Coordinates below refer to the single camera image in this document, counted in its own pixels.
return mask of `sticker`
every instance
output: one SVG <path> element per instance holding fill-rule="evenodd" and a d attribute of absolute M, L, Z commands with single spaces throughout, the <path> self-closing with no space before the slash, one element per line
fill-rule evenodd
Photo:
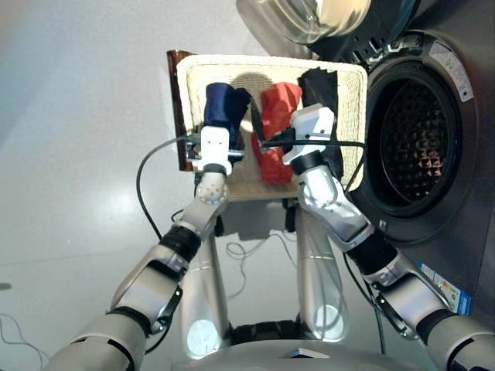
<path fill-rule="evenodd" d="M 452 50 L 436 40 L 430 49 L 429 55 L 447 70 L 457 87 L 461 102 L 467 102 L 473 98 L 473 88 L 466 70 Z"/>
<path fill-rule="evenodd" d="M 468 315 L 471 307 L 471 297 L 464 291 L 459 290 L 456 286 L 448 282 L 440 274 L 426 264 L 420 262 L 419 268 L 421 271 L 443 292 L 451 308 L 458 315 Z"/>

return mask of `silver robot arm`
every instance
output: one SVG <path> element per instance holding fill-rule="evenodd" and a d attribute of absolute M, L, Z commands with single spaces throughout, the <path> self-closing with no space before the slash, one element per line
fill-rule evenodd
<path fill-rule="evenodd" d="M 332 131 L 333 118 L 327 110 L 315 105 L 293 115 L 295 139 L 329 140 L 325 133 Z M 494 333 L 452 313 L 441 291 L 371 225 L 324 165 L 324 148 L 295 145 L 284 163 L 298 176 L 299 204 L 327 225 L 332 240 L 379 291 L 376 300 L 384 315 L 405 338 L 421 338 L 441 370 L 495 369 Z"/>
<path fill-rule="evenodd" d="M 182 296 L 179 283 L 227 205 L 228 131 L 205 127 L 201 142 L 203 176 L 193 202 L 122 281 L 111 310 L 54 355 L 45 370 L 139 370 L 148 336 L 170 326 Z"/>

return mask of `laundry basket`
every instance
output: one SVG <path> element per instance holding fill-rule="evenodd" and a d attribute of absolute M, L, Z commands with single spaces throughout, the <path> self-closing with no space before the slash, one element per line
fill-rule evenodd
<path fill-rule="evenodd" d="M 367 75 L 362 67 L 347 63 L 271 56 L 191 55 L 182 59 L 176 66 L 176 82 L 185 132 L 197 132 L 202 124 L 207 102 L 206 88 L 210 83 L 223 82 L 235 88 L 243 87 L 261 107 L 260 93 L 263 90 L 279 82 L 297 84 L 298 78 L 304 72 L 316 67 L 337 72 L 338 139 L 363 142 Z M 294 181 L 273 185 L 261 180 L 260 169 L 251 148 L 251 132 L 250 110 L 247 110 L 241 122 L 241 134 L 245 144 L 244 159 L 234 164 L 232 175 L 227 179 L 229 201 L 295 197 L 297 186 Z M 345 187 L 358 165 L 362 149 L 343 147 L 342 153 L 342 184 Z M 362 176 L 361 169 L 353 181 L 351 190 L 358 187 Z"/>

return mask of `gray floor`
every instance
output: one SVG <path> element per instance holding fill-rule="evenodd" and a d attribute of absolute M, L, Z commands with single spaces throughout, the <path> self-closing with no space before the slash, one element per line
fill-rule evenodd
<path fill-rule="evenodd" d="M 135 171 L 171 138 L 165 51 L 264 54 L 233 1 L 0 0 L 0 312 L 54 354 L 108 308 L 119 281 L 155 237 L 135 197 Z M 191 200 L 193 178 L 175 149 L 149 163 L 145 199 L 162 230 Z M 218 243 L 227 293 L 237 262 Z M 295 253 L 293 243 L 290 251 Z M 247 287 L 229 303 L 238 325 L 294 318 L 295 270 L 276 240 L 246 264 Z M 372 311 L 343 274 L 350 309 L 346 343 L 378 350 Z M 263 315 L 251 310 L 260 302 Z M 17 340 L 4 321 L 5 337 Z M 419 345 L 387 327 L 390 354 L 429 365 Z M 176 328 L 143 370 L 183 359 Z M 0 369 L 37 369 L 37 355 L 0 342 Z"/>

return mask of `wire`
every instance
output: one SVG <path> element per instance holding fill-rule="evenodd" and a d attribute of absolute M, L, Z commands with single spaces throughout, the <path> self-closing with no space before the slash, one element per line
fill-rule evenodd
<path fill-rule="evenodd" d="M 163 339 L 167 336 L 167 334 L 169 333 L 169 330 L 170 330 L 170 327 L 172 326 L 172 316 L 170 317 L 170 320 L 169 320 L 169 324 L 167 325 L 167 327 L 165 328 L 165 330 L 163 331 L 162 333 L 162 336 L 160 336 L 160 339 L 158 339 L 158 341 L 153 344 L 152 346 L 150 346 L 148 349 L 146 349 L 145 351 L 145 355 L 153 352 L 155 349 L 157 349 L 160 344 L 162 344 L 163 342 Z"/>
<path fill-rule="evenodd" d="M 141 194 L 141 175 L 142 175 L 142 169 L 145 167 L 146 162 L 158 151 L 161 149 L 168 147 L 169 145 L 172 145 L 178 141 L 185 141 L 187 140 L 187 136 L 182 136 L 182 137 L 177 137 L 174 139 L 170 139 L 169 141 L 166 141 L 165 143 L 161 143 L 161 145 L 158 145 L 154 147 L 148 154 L 141 160 L 141 163 L 139 164 L 138 168 L 138 173 L 136 174 L 136 192 L 138 194 L 138 201 L 139 205 L 141 206 L 142 212 L 145 214 L 146 219 L 149 221 L 149 224 L 152 226 L 153 231 L 155 231 L 156 236 L 159 238 L 159 240 L 162 238 L 162 234 L 160 233 L 160 230 L 155 224 L 155 221 L 153 220 L 152 216 L 149 214 L 148 208 L 145 205 L 145 201 L 142 198 Z"/>
<path fill-rule="evenodd" d="M 356 284 L 357 286 L 357 289 L 359 290 L 359 292 L 363 295 L 363 298 L 368 302 L 369 305 L 371 305 L 371 307 L 373 309 L 376 309 L 378 310 L 380 313 L 382 312 L 382 310 L 377 307 L 375 305 L 375 303 L 372 302 L 372 300 L 368 297 L 368 295 L 366 295 L 366 293 L 364 292 L 364 289 L 363 287 L 360 285 L 360 283 L 357 281 L 357 278 L 356 278 L 356 275 L 354 274 L 353 270 L 350 269 L 350 265 L 349 265 L 349 261 L 347 260 L 347 255 L 346 254 L 343 254 L 343 262 L 345 263 L 346 265 L 346 268 L 347 270 L 349 271 L 349 274 L 350 274 L 350 277 L 353 279 L 354 281 L 354 284 Z"/>
<path fill-rule="evenodd" d="M 177 210 L 170 216 L 170 220 L 172 221 L 172 223 L 176 222 L 176 216 L 178 216 L 182 211 L 184 211 L 184 209 Z"/>
<path fill-rule="evenodd" d="M 370 285 L 367 282 L 364 282 L 364 285 L 366 286 L 370 298 L 373 298 L 374 300 L 373 292 L 371 291 Z M 384 325 L 381 322 L 380 312 L 377 310 L 376 304 L 374 307 L 374 316 L 377 319 L 378 336 L 380 337 L 380 353 L 385 356 L 387 354 L 387 348 L 385 346 Z"/>
<path fill-rule="evenodd" d="M 295 140 L 290 140 L 290 141 L 266 141 L 261 144 L 262 148 L 272 148 L 272 147 L 286 147 L 286 146 L 292 146 L 292 145 L 324 145 L 326 147 L 357 147 L 357 148 L 362 148 L 363 153 L 361 154 L 361 158 L 359 162 L 357 163 L 356 169 L 354 170 L 353 174 L 351 175 L 349 182 L 346 185 L 346 188 L 344 189 L 344 194 L 347 196 L 347 193 L 350 191 L 350 187 L 356 180 L 357 175 L 359 174 L 359 171 L 361 170 L 361 167 L 364 164 L 364 158 L 366 155 L 366 145 L 364 143 L 361 143 L 360 141 L 323 141 L 323 140 L 316 140 L 316 139 L 295 139 Z"/>
<path fill-rule="evenodd" d="M 289 236 L 291 235 L 295 235 L 294 232 L 287 232 L 286 230 L 283 230 L 282 231 L 282 234 L 284 235 L 285 239 L 287 241 L 290 241 L 290 242 L 297 242 L 297 237 L 295 239 L 292 239 L 292 238 L 288 238 Z"/>
<path fill-rule="evenodd" d="M 21 340 L 22 340 L 21 342 L 10 342 L 9 340 L 5 339 L 5 336 L 3 334 L 2 316 L 10 318 L 15 323 L 15 327 L 17 327 L 17 332 L 19 333 L 19 338 L 21 338 Z M 8 344 L 8 345 L 25 345 L 25 346 L 28 346 L 29 348 L 33 349 L 34 351 L 36 351 L 36 353 L 38 353 L 38 357 L 39 357 L 39 370 L 40 371 L 43 369 L 43 356 L 45 356 L 46 359 L 50 360 L 48 355 L 43 350 L 35 347 L 33 344 L 31 344 L 30 342 L 27 342 L 26 339 L 24 339 L 24 336 L 22 335 L 22 331 L 21 331 L 21 326 L 19 326 L 19 323 L 17 322 L 17 320 L 15 320 L 15 318 L 12 317 L 11 315 L 7 315 L 6 313 L 0 313 L 0 337 L 2 338 L 2 341 L 5 344 Z"/>
<path fill-rule="evenodd" d="M 383 323 L 381 321 L 381 315 L 384 313 L 380 309 L 380 307 L 378 307 L 377 303 L 374 301 L 374 296 L 373 296 L 373 293 L 371 292 L 370 285 L 366 281 L 364 282 L 364 285 L 366 286 L 366 289 L 367 289 L 369 295 L 367 295 L 364 292 L 364 289 L 360 285 L 360 283 L 357 281 L 357 278 L 354 275 L 354 272 L 352 271 L 352 269 L 350 269 L 349 261 L 347 260 L 346 254 L 343 254 L 343 261 L 346 264 L 347 270 L 349 271 L 351 278 L 353 279 L 353 281 L 356 284 L 357 288 L 359 289 L 360 293 L 363 295 L 363 298 L 373 308 L 375 318 L 377 319 L 378 336 L 380 337 L 380 351 L 381 351 L 381 354 L 386 355 L 387 354 L 387 348 L 385 346 L 384 326 L 383 326 Z"/>
<path fill-rule="evenodd" d="M 254 247 L 252 247 L 250 250 L 244 249 L 244 247 L 238 242 L 229 242 L 225 247 L 227 255 L 229 256 L 230 259 L 241 261 L 240 271 L 241 271 L 241 276 L 242 276 L 243 281 L 242 281 L 241 288 L 239 290 L 237 290 L 234 294 L 227 296 L 228 301 L 233 300 L 237 296 L 242 294 L 242 291 L 244 291 L 244 289 L 246 288 L 246 283 L 248 282 L 248 278 L 246 276 L 246 272 L 244 271 L 244 266 L 246 264 L 247 259 L 251 255 L 253 255 L 256 252 L 256 250 L 258 250 L 260 247 L 262 247 L 266 243 L 267 240 L 269 240 L 272 237 L 277 237 L 280 239 L 280 241 L 282 242 L 282 245 L 284 246 L 285 253 L 287 254 L 287 257 L 289 258 L 289 260 L 292 263 L 292 266 L 294 268 L 297 268 L 295 261 L 292 259 L 292 256 L 288 251 L 287 243 L 285 243 L 284 239 L 280 235 L 278 235 L 277 233 L 273 233 L 270 236 L 264 238 L 263 240 L 258 242 Z M 232 248 L 231 248 L 232 246 L 238 247 L 241 252 L 236 252 L 236 251 L 232 250 Z"/>
<path fill-rule="evenodd" d="M 360 141 L 323 141 L 318 139 L 293 139 L 290 141 L 266 141 L 261 143 L 262 148 L 288 147 L 291 145 L 324 145 L 326 147 L 359 147 L 366 145 Z"/>

